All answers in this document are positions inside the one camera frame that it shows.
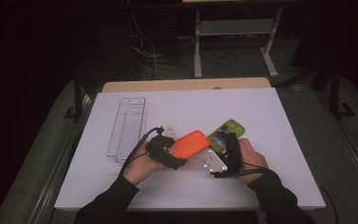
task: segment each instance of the black long-sleeve shirt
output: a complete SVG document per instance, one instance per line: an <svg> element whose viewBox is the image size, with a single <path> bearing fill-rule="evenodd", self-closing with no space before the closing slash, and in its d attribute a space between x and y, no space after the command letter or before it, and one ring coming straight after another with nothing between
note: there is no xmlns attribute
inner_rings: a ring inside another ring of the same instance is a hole
<svg viewBox="0 0 358 224"><path fill-rule="evenodd" d="M286 189L278 179L262 175L249 184L249 188L256 193L260 209L267 212L266 221L269 224L314 223L313 219L297 206L296 195ZM138 191L126 178L118 177L107 191L78 211L75 223L121 223L127 207Z"/></svg>

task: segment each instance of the person's left hand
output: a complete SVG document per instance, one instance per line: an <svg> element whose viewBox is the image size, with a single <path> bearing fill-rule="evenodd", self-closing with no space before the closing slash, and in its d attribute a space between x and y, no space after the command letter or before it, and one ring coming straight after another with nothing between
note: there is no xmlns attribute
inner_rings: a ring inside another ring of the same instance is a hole
<svg viewBox="0 0 358 224"><path fill-rule="evenodd" d="M135 186L146 180L153 172L168 168L160 162L150 159L146 151L147 143L148 142L144 142L135 155L133 155L131 159L128 159L133 161L130 162L124 173L124 178Z"/></svg>

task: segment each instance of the phone case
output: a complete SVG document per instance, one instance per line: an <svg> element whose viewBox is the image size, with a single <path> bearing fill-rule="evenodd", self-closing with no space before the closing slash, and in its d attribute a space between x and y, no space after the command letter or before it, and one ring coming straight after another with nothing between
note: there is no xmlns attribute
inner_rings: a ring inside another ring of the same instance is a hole
<svg viewBox="0 0 358 224"><path fill-rule="evenodd" d="M211 149L215 152L224 152L226 150L225 139L217 134L219 132L235 133L237 137L240 137L245 133L245 128L236 120L229 119L213 133L208 135L208 139L211 142Z"/></svg>
<svg viewBox="0 0 358 224"><path fill-rule="evenodd" d="M188 159L210 144L209 139L201 131L195 131L176 140L172 147L176 158Z"/></svg>

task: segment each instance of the orange phone case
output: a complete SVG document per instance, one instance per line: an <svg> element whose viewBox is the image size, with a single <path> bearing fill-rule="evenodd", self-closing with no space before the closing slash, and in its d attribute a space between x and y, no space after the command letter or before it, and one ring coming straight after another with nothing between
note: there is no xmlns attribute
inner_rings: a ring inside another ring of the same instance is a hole
<svg viewBox="0 0 358 224"><path fill-rule="evenodd" d="M173 153L177 158L188 159L211 144L201 131L189 133L173 144Z"/></svg>

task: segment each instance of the hand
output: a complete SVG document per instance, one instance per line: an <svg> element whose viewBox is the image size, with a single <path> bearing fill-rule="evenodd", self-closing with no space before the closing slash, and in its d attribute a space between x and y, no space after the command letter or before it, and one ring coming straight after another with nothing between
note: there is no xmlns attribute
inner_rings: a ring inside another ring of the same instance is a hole
<svg viewBox="0 0 358 224"><path fill-rule="evenodd" d="M239 141L240 148L241 148L242 161L249 163L249 164L244 163L242 165L242 168L241 168L242 171L259 169L260 167L269 168L264 156L261 155L260 153L254 151L251 143L249 142L249 140L247 138L242 138L238 141ZM252 183L253 181L255 181L257 178L259 178L261 175L263 175L263 174L259 173L259 174L252 174L252 175L240 175L240 176L238 176L238 179L248 185L248 184Z"/></svg>
<svg viewBox="0 0 358 224"><path fill-rule="evenodd" d="M153 172L168 168L160 162L150 159L147 155L146 145L147 142L144 142L133 157L128 159L133 161L130 162L123 175L135 186L146 180Z"/></svg>

